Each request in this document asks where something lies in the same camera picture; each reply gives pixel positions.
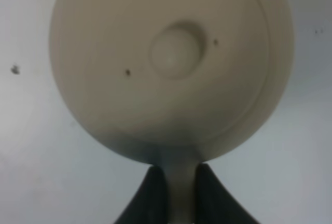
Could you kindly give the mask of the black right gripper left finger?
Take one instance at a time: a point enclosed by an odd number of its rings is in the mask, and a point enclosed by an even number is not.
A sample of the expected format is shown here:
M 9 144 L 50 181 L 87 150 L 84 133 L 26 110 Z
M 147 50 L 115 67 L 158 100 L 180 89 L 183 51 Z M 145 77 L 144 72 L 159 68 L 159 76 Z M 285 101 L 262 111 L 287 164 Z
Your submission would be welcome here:
M 163 170 L 151 166 L 135 196 L 116 223 L 162 224 L 169 222 L 169 195 Z

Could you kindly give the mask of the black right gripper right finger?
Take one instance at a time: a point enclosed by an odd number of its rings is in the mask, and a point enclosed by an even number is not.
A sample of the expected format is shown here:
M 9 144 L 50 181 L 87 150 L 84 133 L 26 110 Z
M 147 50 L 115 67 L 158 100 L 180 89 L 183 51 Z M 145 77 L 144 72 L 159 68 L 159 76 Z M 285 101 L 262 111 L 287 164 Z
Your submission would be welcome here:
M 191 223 L 259 223 L 206 163 L 194 167 L 190 200 Z

